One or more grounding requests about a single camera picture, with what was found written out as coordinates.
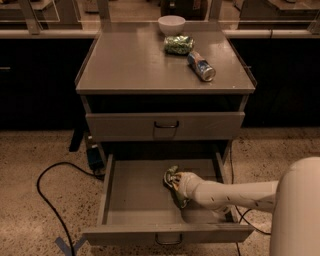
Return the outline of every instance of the speckled floor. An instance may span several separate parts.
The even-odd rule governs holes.
[[[40,173],[48,166],[70,161],[89,170],[85,145],[68,151],[72,131],[0,131],[0,255],[64,255],[55,240],[66,235],[36,190]],[[243,128],[233,143],[235,182],[279,179],[294,161],[320,156],[319,128]],[[225,169],[230,176],[230,161]],[[41,181],[43,193],[65,220],[73,241],[81,230],[94,226],[102,183],[69,166],[58,166]],[[252,224],[270,231],[271,215],[250,212]],[[254,232],[242,244],[241,255],[268,255],[269,237]],[[77,255],[238,255],[235,244],[178,246],[93,247],[88,242]]]

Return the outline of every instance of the can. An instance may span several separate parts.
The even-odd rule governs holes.
[[[198,52],[191,51],[188,54],[187,60],[192,69],[203,81],[212,81],[216,75],[216,71]]]

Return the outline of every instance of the white bowl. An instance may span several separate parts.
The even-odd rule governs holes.
[[[167,15],[158,19],[159,28],[166,36],[177,36],[181,34],[186,20],[180,16]]]

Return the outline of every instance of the metal cabinet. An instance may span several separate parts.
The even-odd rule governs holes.
[[[97,226],[83,231],[93,245],[240,242],[253,231],[232,212],[178,209],[162,183],[172,165],[226,182],[223,163],[255,88],[217,23],[188,22],[184,33],[215,67],[212,82],[201,82],[185,56],[164,53],[155,22],[105,24],[79,73],[106,164]]]

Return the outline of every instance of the black cable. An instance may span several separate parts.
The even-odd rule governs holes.
[[[248,209],[248,210],[246,210],[243,214],[240,215],[241,218],[240,218],[240,220],[239,220],[239,224],[240,224],[241,221],[243,220],[244,216],[246,216],[246,214],[247,214],[248,212],[251,212],[251,211],[252,211],[252,209]]]
[[[230,151],[229,151],[229,153],[230,153],[230,165],[231,165],[231,175],[232,175],[232,184],[234,184],[234,169],[233,169],[233,161],[232,161],[232,142],[231,142],[231,145],[230,145]],[[238,214],[240,215],[240,217],[241,217],[241,219],[240,219],[240,222],[242,221],[242,220],[244,220],[248,225],[250,225],[250,226],[252,226],[254,229],[255,229],[255,231],[257,231],[258,233],[260,233],[260,234],[262,234],[262,235],[267,235],[267,236],[271,236],[271,233],[268,233],[268,232],[265,232],[265,231],[262,231],[261,229],[258,229],[257,227],[255,227],[254,225],[252,225],[244,216],[249,212],[249,211],[251,211],[252,209],[248,209],[245,213],[241,213],[240,212],[240,210],[239,210],[239,208],[237,207],[237,206],[235,206],[236,207],[236,210],[237,210],[237,212],[238,212]]]
[[[49,166],[47,169],[45,169],[41,174],[40,176],[38,177],[38,180],[37,180],[37,191],[38,191],[38,194],[42,197],[42,199],[49,205],[49,207],[52,209],[52,211],[55,213],[55,215],[57,216],[57,218],[59,219],[67,237],[68,237],[68,242],[69,242],[69,246],[70,246],[70,250],[71,250],[71,255],[72,256],[75,256],[75,251],[74,251],[74,246],[73,246],[73,243],[72,243],[72,239],[71,239],[71,236],[70,236],[70,233],[69,233],[69,230],[66,226],[66,224],[64,223],[63,219],[61,218],[60,214],[58,213],[57,209],[51,204],[51,202],[49,201],[49,199],[47,199],[45,197],[45,195],[41,192],[41,189],[40,189],[40,181],[43,177],[43,175],[49,171],[50,169],[52,169],[53,167],[56,167],[58,165],[71,165],[72,167],[78,169],[79,171],[81,171],[82,173],[88,175],[88,176],[91,176],[91,177],[95,177],[97,179],[100,179],[101,177],[103,177],[103,175],[96,175],[95,172],[94,174],[91,174],[91,173],[88,173],[86,172],[85,170],[81,169],[80,167],[76,166],[75,164],[73,163],[70,163],[70,162],[59,162],[59,163],[55,163],[51,166]]]

